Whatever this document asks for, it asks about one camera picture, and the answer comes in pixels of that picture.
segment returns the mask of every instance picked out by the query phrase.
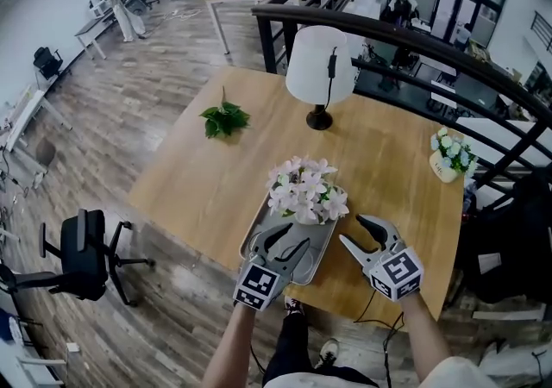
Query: black bag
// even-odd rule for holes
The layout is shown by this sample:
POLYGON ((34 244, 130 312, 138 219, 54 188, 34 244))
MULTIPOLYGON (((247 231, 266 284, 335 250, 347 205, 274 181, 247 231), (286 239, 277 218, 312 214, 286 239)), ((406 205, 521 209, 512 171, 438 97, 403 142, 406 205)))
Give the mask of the black bag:
POLYGON ((512 197, 461 227, 457 265, 467 288, 486 303, 526 295, 552 304, 552 193, 544 169, 518 180, 512 197), (501 265, 481 274, 479 255, 490 253, 499 253, 501 265))

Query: woman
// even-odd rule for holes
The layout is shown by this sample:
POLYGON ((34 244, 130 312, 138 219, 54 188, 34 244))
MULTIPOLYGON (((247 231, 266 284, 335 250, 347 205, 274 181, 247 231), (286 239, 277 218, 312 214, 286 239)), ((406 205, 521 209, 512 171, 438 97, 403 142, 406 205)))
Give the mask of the woman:
POLYGON ((139 39, 144 39, 146 33, 144 22, 141 18, 125 8, 122 0, 109 0, 113 7, 113 14, 121 26, 124 41, 133 41, 135 33, 139 39))

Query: lamp base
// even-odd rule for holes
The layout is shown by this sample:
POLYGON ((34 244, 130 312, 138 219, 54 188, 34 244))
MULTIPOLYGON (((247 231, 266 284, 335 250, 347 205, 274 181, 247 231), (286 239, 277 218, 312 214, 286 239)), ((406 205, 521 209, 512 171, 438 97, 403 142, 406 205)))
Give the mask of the lamp base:
POLYGON ((309 115, 307 115, 307 124, 315 130, 325 130, 331 126, 334 119, 324 110, 324 106, 317 104, 309 115))

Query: door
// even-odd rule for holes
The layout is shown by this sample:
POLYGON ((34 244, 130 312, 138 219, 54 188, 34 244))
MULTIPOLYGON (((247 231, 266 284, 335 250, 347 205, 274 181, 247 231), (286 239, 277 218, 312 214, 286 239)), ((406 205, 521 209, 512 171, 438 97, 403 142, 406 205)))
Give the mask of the door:
POLYGON ((449 43, 454 43, 458 31, 461 26, 471 23, 474 18, 475 13, 475 2, 473 0, 461 0, 460 9, 458 9, 458 14, 456 15, 454 29, 450 35, 449 43))
POLYGON ((447 30, 449 29, 450 19, 455 10, 456 0, 439 0, 435 20, 431 27, 431 35, 437 39, 444 39, 447 30))

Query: white shirt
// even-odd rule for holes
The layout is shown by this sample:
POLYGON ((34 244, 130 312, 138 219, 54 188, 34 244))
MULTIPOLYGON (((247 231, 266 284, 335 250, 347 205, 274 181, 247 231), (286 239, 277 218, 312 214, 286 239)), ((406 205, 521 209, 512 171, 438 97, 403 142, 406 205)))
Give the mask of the white shirt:
MULTIPOLYGON (((367 385, 321 376, 310 372, 295 372, 271 380, 265 388, 366 388, 367 385)), ((449 357, 437 365, 420 388, 498 388, 472 362, 462 357, 449 357)))
POLYGON ((462 27, 459 27, 459 28, 458 28, 458 35, 456 36, 456 39, 457 39, 460 43, 466 43, 466 42, 467 42, 467 39, 469 39, 470 35, 472 35, 472 33, 470 33, 467 29, 465 29, 465 28, 462 26, 462 27))

